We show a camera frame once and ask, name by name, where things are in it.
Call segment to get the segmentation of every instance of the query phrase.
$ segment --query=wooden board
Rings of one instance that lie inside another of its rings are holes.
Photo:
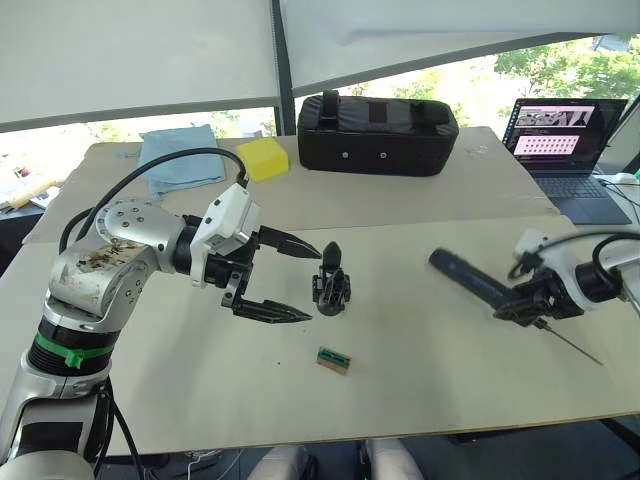
[[[309,322],[265,325],[221,308],[221,291],[155,274],[120,336],[113,382],[143,453],[538,425],[640,411],[640,321],[619,301],[554,328],[558,339],[496,320],[426,263],[446,246],[505,280],[529,217],[305,231],[335,240],[351,276],[347,310],[311,300],[318,262],[261,249],[246,297],[289,303]],[[0,404],[41,315],[54,244],[30,244],[0,280]],[[588,242],[579,250],[584,258]],[[330,346],[354,358],[347,376],[316,364]],[[119,433],[111,454],[125,454]]]

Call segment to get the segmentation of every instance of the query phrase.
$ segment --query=laptop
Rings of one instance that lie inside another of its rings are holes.
[[[502,143],[576,225],[631,223],[592,176],[626,100],[519,98]]]

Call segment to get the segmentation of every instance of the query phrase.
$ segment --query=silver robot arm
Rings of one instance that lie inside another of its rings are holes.
[[[0,419],[0,479],[15,478],[4,475],[18,468],[16,461],[23,478],[37,479],[39,470],[24,465],[77,461],[64,452],[86,465],[104,448],[111,354],[153,272],[180,272],[194,286],[224,288],[222,305],[236,315],[268,323],[311,318],[270,300],[242,299],[261,243],[321,257],[290,234],[268,227],[254,232],[258,213],[239,184],[209,206],[204,220],[136,199],[101,210],[88,234],[53,266],[38,332],[20,359]],[[27,456],[30,462],[20,460]],[[92,478],[82,475],[77,478]]]

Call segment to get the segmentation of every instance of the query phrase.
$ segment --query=blue cloth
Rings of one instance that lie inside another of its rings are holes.
[[[209,125],[156,130],[140,136],[143,143],[138,166],[178,150],[217,146]],[[173,190],[221,182],[225,178],[224,164],[219,155],[190,155],[153,167],[144,177],[149,181],[151,192],[158,196]]]

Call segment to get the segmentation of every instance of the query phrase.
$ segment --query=white cable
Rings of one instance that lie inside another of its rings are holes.
[[[222,450],[220,448],[217,448],[215,450],[211,450],[210,452],[205,452],[205,453],[201,453],[200,455],[196,455],[198,458],[192,462],[189,462],[189,465],[187,465],[187,480],[191,480],[191,466],[192,465],[197,465],[198,463],[200,463],[200,461],[203,458],[207,458],[207,457],[212,457],[213,455],[216,455],[218,453],[220,453]]]
[[[227,469],[224,472],[222,472],[222,474],[218,478],[216,478],[216,480],[222,480],[224,476],[231,471],[233,466],[236,463],[238,463],[238,460],[240,460],[240,455],[242,455],[243,452],[244,452],[244,448],[238,452],[238,455],[236,455],[236,458],[233,459],[233,462],[231,462],[231,465],[229,465]]]

